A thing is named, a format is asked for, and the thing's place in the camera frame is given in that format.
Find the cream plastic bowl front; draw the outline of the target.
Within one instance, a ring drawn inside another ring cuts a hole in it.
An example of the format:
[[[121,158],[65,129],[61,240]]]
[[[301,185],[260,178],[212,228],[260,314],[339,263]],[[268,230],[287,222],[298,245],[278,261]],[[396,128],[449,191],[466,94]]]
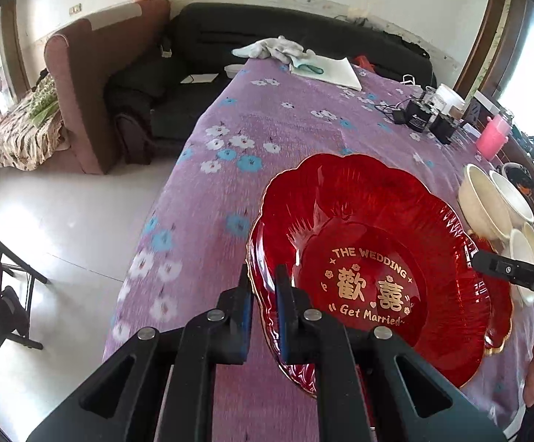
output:
[[[534,264],[534,228],[528,222],[521,229],[515,228],[511,232],[509,255],[512,259]],[[514,297],[525,306],[534,304],[534,291],[527,288],[518,287]]]

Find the cream plastic bowl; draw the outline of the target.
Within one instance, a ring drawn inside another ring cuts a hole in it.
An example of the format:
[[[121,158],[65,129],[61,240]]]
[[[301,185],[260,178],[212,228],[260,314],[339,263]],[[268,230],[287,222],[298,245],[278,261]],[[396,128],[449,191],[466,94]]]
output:
[[[534,228],[528,222],[521,229],[515,228],[511,232],[509,255],[512,259],[534,264]],[[514,297],[525,306],[534,304],[534,291],[527,288],[518,287]]]
[[[470,229],[480,238],[507,243],[513,230],[504,199],[489,176],[467,164],[458,191],[458,202]]]

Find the red wedding plate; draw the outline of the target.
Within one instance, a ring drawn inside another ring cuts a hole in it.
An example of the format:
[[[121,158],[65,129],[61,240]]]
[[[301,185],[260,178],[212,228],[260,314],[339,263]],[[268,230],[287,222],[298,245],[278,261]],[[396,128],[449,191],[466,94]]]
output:
[[[279,356],[278,266],[345,326],[384,325],[451,383],[477,373],[491,299],[477,246],[415,176],[366,155],[316,154],[264,190],[247,243],[266,344]]]

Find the black orange patterned cloth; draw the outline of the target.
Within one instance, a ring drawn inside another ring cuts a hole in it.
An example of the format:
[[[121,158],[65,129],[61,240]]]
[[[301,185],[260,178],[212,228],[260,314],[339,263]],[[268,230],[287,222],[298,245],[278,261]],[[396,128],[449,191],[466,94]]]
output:
[[[530,197],[533,193],[534,181],[527,168],[518,163],[504,163],[501,174],[515,186],[524,196]]]

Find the pink water bottle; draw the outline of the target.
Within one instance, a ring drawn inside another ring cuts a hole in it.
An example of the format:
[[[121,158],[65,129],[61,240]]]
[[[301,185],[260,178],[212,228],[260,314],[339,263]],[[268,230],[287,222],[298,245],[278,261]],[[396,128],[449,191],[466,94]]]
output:
[[[487,161],[493,160],[508,142],[511,129],[509,121],[502,115],[488,118],[487,125],[476,142],[480,155]]]

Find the white plastic jar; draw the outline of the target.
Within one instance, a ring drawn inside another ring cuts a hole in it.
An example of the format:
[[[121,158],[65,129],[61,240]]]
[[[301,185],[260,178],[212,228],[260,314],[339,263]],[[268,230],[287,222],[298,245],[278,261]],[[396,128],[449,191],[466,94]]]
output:
[[[445,84],[440,84],[433,96],[435,107],[442,114],[449,114],[452,109],[456,109],[459,113],[463,113],[466,108],[466,102],[461,96],[452,88]]]

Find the black power adapter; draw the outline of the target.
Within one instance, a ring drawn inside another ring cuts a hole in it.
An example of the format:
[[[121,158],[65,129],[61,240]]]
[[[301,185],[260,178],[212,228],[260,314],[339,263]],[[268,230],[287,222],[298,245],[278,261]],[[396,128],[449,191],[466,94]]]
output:
[[[450,145],[459,123],[450,115],[423,104],[420,100],[409,99],[390,111],[391,119],[397,125],[406,125],[417,135],[427,134],[442,145]]]

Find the floral covered stool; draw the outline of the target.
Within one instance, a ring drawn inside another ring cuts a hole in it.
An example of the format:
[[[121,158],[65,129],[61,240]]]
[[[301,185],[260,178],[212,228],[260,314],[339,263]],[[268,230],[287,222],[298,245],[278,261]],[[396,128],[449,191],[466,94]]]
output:
[[[34,171],[69,148],[54,78],[44,70],[0,122],[0,168]]]

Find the purple floral tablecloth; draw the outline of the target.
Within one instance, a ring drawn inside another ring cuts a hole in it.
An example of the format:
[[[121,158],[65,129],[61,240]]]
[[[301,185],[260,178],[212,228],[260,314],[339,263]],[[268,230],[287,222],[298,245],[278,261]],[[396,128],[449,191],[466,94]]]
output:
[[[472,137],[443,146],[393,125],[374,102],[412,94],[356,70],[363,92],[296,77],[273,60],[249,60],[198,120],[151,210],[121,287],[104,359],[144,326],[183,327],[236,285],[249,231],[270,180],[317,154],[366,154],[407,171],[463,221],[457,191],[466,164],[485,170]],[[212,441],[318,441],[316,401],[293,384],[268,349],[255,307],[242,366],[216,371]],[[517,305],[500,354],[463,391],[501,428],[514,421],[534,346],[534,304]]]

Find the white paper sheet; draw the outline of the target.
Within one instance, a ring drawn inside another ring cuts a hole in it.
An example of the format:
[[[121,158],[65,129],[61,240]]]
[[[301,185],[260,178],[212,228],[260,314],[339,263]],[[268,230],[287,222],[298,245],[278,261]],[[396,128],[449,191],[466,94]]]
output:
[[[361,91],[361,82],[347,58],[331,59],[317,54],[291,56],[290,72],[307,79]]]

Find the black sofa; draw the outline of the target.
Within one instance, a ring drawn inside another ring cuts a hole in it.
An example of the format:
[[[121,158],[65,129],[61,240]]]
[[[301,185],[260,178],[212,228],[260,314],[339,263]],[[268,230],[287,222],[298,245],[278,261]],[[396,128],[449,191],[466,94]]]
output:
[[[437,81],[428,52],[402,37],[292,9],[193,3],[136,60],[115,72],[104,101],[126,163],[181,150],[197,120],[228,86],[230,65],[272,59],[315,74],[310,55],[363,61],[393,80]]]

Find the white cloth gloves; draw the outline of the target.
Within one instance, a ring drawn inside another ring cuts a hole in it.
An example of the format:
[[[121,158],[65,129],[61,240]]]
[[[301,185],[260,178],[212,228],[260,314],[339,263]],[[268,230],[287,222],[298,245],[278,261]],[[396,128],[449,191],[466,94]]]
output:
[[[233,49],[231,54],[244,59],[274,58],[284,64],[294,64],[298,60],[315,56],[311,49],[305,49],[300,44],[286,39],[284,36],[265,38],[242,48]]]

